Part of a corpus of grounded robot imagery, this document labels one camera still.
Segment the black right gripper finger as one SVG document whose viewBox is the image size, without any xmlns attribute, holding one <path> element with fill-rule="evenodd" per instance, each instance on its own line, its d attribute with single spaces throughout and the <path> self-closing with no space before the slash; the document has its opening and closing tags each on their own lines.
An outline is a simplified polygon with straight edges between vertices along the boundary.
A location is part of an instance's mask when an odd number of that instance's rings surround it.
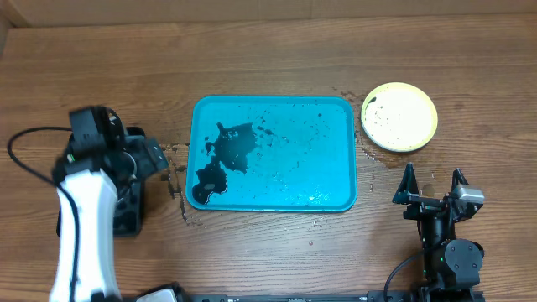
<svg viewBox="0 0 537 302">
<path fill-rule="evenodd" d="M 452 173 L 451 178 L 451 193 L 456 193 L 460 189 L 466 189 L 469 186 L 466 178 L 464 177 L 461 169 L 457 168 Z"/>
<path fill-rule="evenodd" d="M 392 202 L 400 205 L 409 205 L 420 196 L 418 182 L 415 176 L 414 165 L 406 164 L 403 178 L 394 194 Z"/>
</svg>

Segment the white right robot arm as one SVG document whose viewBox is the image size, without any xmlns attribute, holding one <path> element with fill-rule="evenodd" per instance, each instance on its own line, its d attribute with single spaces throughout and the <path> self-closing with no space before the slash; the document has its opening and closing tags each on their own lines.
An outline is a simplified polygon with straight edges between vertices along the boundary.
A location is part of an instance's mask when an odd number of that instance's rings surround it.
<svg viewBox="0 0 537 302">
<path fill-rule="evenodd" d="M 482 190 L 470 185 L 460 169 L 452 175 L 451 191 L 436 199 L 424 197 L 409 163 L 394 194 L 393 203 L 405 205 L 405 220 L 417 222 L 422 250 L 403 261 L 389 275 L 422 257 L 425 282 L 410 290 L 412 301 L 478 301 L 481 294 L 472 288 L 480 283 L 479 271 L 483 247 L 474 241 L 456 237 L 455 225 L 473 218 L 482 208 Z"/>
</svg>

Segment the yellow-rimmed plate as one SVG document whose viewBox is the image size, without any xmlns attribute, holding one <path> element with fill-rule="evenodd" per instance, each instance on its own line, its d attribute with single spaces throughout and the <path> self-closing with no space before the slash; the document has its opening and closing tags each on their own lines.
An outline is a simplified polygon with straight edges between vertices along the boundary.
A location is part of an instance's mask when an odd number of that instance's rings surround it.
<svg viewBox="0 0 537 302">
<path fill-rule="evenodd" d="M 379 147 L 397 153 L 424 147 L 435 135 L 435 104 L 420 88 L 403 82 L 382 84 L 365 97 L 363 131 Z"/>
</svg>

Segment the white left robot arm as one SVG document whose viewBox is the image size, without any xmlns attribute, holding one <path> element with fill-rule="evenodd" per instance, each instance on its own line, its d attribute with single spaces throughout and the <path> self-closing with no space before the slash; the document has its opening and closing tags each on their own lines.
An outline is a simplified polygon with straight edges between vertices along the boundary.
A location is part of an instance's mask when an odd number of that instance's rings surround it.
<svg viewBox="0 0 537 302">
<path fill-rule="evenodd" d="M 60 254 L 51 301 L 119 301 L 114 229 L 137 234 L 145 180 L 168 169 L 155 138 L 125 127 L 108 107 L 69 114 L 71 136 L 56 161 Z"/>
</svg>

